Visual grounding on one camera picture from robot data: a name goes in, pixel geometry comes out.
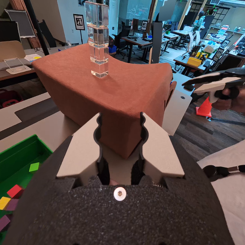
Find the red bag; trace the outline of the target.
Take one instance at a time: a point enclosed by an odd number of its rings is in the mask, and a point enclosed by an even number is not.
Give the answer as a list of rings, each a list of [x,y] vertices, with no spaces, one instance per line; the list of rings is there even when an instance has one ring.
[[[14,90],[0,89],[0,109],[22,102],[22,96]]]

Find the red wooden cube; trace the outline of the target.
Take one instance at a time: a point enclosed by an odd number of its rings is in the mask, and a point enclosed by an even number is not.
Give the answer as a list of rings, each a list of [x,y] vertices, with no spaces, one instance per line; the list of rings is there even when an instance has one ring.
[[[10,198],[19,199],[22,196],[24,190],[25,189],[22,186],[16,184],[7,191],[7,194]]]

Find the black leaning panel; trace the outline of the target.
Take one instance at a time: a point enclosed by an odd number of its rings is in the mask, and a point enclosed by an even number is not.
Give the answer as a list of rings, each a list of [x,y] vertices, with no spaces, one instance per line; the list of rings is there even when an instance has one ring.
[[[153,46],[152,46],[152,55],[151,63],[159,63],[160,52],[161,52],[161,43],[162,43],[162,31],[163,24],[159,22],[154,22],[153,25]]]

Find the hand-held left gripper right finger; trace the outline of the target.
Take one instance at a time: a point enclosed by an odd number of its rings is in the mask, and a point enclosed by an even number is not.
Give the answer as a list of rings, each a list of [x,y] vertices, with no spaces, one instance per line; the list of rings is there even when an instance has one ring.
[[[160,183],[164,177],[183,178],[185,173],[168,133],[146,113],[140,113],[139,170]]]

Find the green wooden cube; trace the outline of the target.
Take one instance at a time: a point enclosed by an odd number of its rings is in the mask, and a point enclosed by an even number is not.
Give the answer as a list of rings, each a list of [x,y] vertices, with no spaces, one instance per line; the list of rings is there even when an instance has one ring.
[[[36,162],[36,163],[32,163],[29,167],[29,173],[34,173],[36,172],[38,169],[39,169],[39,165],[40,163],[39,162]]]

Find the black leaning board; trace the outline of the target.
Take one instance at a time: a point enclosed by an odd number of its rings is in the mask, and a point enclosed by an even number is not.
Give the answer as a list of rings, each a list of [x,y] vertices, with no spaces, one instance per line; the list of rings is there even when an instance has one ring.
[[[58,42],[62,47],[65,46],[65,42],[59,41],[58,39],[53,37],[44,19],[38,24],[50,48],[57,47],[56,42]]]

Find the black badge reel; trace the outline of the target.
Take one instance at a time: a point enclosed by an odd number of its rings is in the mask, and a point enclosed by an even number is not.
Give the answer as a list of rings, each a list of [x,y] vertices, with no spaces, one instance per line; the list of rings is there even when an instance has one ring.
[[[207,165],[202,170],[206,174],[210,182],[214,182],[218,179],[225,178],[230,174],[235,174],[239,172],[245,173],[245,165],[228,168],[222,166]]]

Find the green plastic bin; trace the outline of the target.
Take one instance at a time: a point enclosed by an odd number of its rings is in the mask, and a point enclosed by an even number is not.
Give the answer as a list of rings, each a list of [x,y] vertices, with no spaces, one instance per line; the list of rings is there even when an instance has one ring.
[[[0,154],[0,198],[8,197],[7,191],[14,185],[26,189],[34,173],[29,173],[32,163],[39,162],[39,168],[53,151],[37,135],[32,135],[11,146]],[[0,211],[0,218],[14,211]],[[0,242],[3,243],[7,231],[1,232]]]

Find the person's right hand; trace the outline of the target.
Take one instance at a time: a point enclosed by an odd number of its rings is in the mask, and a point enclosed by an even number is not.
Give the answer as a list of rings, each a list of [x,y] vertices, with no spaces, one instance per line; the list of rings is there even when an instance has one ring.
[[[245,115],[245,86],[239,86],[239,95],[235,99],[218,99],[212,107],[218,110],[232,110]]]

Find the yellow wooden cube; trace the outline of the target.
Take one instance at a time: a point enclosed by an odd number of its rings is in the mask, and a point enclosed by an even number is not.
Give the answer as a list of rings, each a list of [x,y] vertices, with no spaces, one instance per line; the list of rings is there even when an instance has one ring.
[[[11,201],[11,198],[8,197],[2,197],[0,199],[0,210],[6,210],[9,202]]]

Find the yellow blue card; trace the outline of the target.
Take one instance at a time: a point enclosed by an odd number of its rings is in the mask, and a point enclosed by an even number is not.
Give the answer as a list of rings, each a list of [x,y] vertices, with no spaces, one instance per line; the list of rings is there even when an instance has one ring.
[[[39,59],[39,58],[42,58],[42,56],[40,56],[40,55],[38,55],[38,54],[29,54],[29,55],[26,55],[26,56],[25,56],[25,59],[26,59],[27,61],[31,62],[31,63],[32,63],[33,61]]]

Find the dark wooden table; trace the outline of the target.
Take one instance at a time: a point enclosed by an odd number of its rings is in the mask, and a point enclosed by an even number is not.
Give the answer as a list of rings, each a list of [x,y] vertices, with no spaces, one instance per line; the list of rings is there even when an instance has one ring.
[[[136,45],[139,48],[144,50],[142,58],[140,60],[142,60],[144,62],[148,62],[149,61],[149,60],[147,60],[146,57],[147,57],[148,51],[150,51],[151,47],[153,46],[152,42],[144,41],[142,38],[138,38],[136,41],[133,40],[132,38],[130,39],[129,37],[122,37],[122,39],[125,40],[129,44],[129,54],[128,54],[127,63],[131,62],[132,50],[133,50],[133,46],[134,45]]]

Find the wooden panel on clear stand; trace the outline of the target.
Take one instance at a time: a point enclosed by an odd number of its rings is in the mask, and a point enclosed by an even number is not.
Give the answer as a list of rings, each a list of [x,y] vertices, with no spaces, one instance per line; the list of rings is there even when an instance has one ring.
[[[0,62],[1,68],[6,68],[6,72],[16,75],[31,71],[31,63],[25,59],[26,54],[19,41],[0,42]]]

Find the yellow storage box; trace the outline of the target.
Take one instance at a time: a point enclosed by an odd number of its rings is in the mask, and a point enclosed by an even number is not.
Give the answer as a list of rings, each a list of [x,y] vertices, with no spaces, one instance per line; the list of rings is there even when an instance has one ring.
[[[194,66],[194,67],[199,67],[202,63],[202,60],[197,59],[195,57],[189,57],[187,64]]]

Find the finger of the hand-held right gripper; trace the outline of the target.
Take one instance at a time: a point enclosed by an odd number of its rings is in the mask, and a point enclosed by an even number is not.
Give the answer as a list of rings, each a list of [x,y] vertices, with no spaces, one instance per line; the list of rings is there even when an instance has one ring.
[[[185,83],[183,83],[182,86],[200,84],[204,82],[210,83],[210,82],[218,81],[226,77],[239,77],[239,75],[241,76],[242,74],[236,73],[236,72],[212,72],[209,74],[205,74],[199,77],[192,78],[186,81]]]
[[[225,85],[229,82],[230,80],[220,80],[220,81],[205,83],[195,88],[193,92],[196,94],[203,94],[205,92],[215,93],[218,90],[223,90],[225,88]]]

